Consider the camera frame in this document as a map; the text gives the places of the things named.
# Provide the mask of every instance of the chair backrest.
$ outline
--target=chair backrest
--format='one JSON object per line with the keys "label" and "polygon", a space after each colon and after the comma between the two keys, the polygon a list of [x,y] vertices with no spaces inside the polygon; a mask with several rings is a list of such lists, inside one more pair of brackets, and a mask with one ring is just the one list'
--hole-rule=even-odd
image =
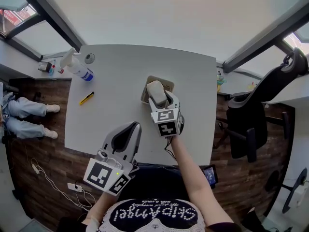
{"label": "chair backrest", "polygon": [[253,92],[246,98],[241,100],[237,97],[230,100],[228,106],[230,108],[240,108],[249,101],[268,102],[275,98],[289,83],[296,79],[299,75],[308,73],[308,61],[303,52],[297,47],[293,52],[288,54],[283,64],[272,69],[259,82]]}

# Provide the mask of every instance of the spray bottle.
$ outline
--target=spray bottle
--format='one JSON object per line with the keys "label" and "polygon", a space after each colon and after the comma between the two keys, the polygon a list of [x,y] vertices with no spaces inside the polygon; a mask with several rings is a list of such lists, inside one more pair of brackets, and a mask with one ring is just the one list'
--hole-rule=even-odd
{"label": "spray bottle", "polygon": [[60,67],[67,67],[69,72],[89,82],[93,79],[93,72],[75,57],[78,55],[80,53],[77,53],[74,48],[71,48],[60,60]]}

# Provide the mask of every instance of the black t-shirt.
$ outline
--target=black t-shirt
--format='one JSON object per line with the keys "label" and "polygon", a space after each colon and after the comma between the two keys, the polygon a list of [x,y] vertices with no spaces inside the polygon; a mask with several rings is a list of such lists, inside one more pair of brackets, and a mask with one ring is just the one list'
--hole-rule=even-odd
{"label": "black t-shirt", "polygon": [[[235,223],[218,223],[208,227],[214,232],[240,232]],[[57,232],[86,230],[86,225],[61,221]],[[124,200],[105,214],[98,232],[202,232],[205,223],[192,203],[177,199]]]}

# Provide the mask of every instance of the wooden floor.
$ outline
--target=wooden floor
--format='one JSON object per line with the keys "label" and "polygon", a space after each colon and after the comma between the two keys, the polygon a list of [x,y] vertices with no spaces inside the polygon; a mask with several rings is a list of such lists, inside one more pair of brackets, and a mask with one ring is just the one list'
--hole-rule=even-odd
{"label": "wooden floor", "polygon": [[[100,191],[92,189],[82,183],[89,158],[91,155],[77,152],[64,147],[65,117],[70,81],[34,81],[24,79],[13,81],[15,87],[23,90],[23,95],[32,99],[34,93],[42,93],[40,102],[59,104],[58,114],[48,114],[44,118],[33,118],[36,123],[42,123],[47,128],[56,130],[59,134],[57,140],[43,139],[11,139],[7,144],[8,161],[13,169],[12,179],[17,190],[24,195],[21,204],[28,216],[36,218],[46,227],[56,231],[61,217],[78,218],[84,213],[80,208],[66,200],[59,192],[53,190],[45,180],[43,174],[36,175],[30,167],[30,161],[35,158],[46,174],[55,182],[56,186],[65,191],[75,202],[73,191],[68,191],[67,183],[82,185],[84,189],[99,198]],[[218,96],[217,116],[225,117],[227,102]],[[281,117],[286,111],[294,117],[294,110],[283,105],[271,105],[266,114]],[[214,194],[224,210],[237,223],[252,207],[256,207],[257,214],[261,216],[271,203],[275,190],[267,193],[264,185],[269,175],[278,170],[282,173],[287,164],[290,151],[288,140],[283,138],[283,128],[267,124],[268,141],[257,152],[257,162],[248,163],[246,157],[232,159],[229,148],[229,139],[216,150],[213,150],[211,164],[216,165],[219,183]],[[215,128],[214,143],[222,136],[218,127]]]}

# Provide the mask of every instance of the power strip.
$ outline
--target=power strip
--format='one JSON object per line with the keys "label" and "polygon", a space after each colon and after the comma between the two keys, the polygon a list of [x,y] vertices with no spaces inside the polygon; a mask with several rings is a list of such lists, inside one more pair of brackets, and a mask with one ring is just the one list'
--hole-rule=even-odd
{"label": "power strip", "polygon": [[68,183],[68,189],[73,190],[73,191],[77,191],[77,192],[82,192],[83,188],[80,185],[76,185],[73,183]]}

